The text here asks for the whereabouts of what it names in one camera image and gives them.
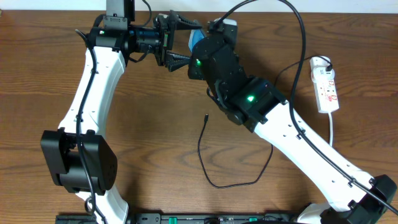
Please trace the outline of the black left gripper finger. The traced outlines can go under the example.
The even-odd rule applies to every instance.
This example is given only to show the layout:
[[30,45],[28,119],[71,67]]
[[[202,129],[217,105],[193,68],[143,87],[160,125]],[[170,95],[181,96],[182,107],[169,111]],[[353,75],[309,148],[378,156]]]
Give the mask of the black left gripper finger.
[[167,51],[165,54],[165,67],[169,72],[174,72],[190,63],[190,57]]
[[170,10],[169,12],[169,31],[175,30],[198,30],[202,29],[202,26],[194,21],[190,21],[187,18],[181,16],[177,12]]

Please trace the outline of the blue Galaxy smartphone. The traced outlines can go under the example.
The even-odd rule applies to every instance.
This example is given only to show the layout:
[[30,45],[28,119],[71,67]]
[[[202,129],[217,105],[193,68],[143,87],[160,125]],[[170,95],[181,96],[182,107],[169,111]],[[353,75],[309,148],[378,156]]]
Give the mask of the blue Galaxy smartphone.
[[194,46],[201,41],[202,39],[205,38],[205,33],[203,31],[203,29],[195,29],[195,30],[191,30],[190,33],[190,38],[188,40],[188,48],[190,50],[190,52],[193,52],[193,48]]

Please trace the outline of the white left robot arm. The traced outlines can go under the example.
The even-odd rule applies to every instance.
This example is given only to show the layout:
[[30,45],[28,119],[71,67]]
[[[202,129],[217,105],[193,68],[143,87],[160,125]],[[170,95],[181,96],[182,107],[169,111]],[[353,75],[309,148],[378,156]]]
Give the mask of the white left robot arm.
[[177,30],[200,25],[170,11],[135,25],[130,0],[106,3],[87,34],[85,68],[72,104],[57,130],[46,130],[40,145],[54,184],[83,199],[86,215],[60,218],[62,223],[125,223],[128,203],[115,180],[118,160],[105,140],[106,120],[119,79],[132,54],[155,56],[160,66],[177,70],[189,57],[172,52]]

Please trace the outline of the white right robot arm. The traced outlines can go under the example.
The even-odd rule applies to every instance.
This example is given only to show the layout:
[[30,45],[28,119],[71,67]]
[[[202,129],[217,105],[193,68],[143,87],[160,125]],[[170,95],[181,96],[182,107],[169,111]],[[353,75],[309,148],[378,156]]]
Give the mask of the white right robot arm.
[[345,159],[322,139],[267,80],[248,77],[234,52],[235,40],[195,32],[188,76],[208,84],[207,95],[227,118],[271,143],[320,190],[325,203],[308,205],[297,223],[376,223],[390,210],[397,191]]

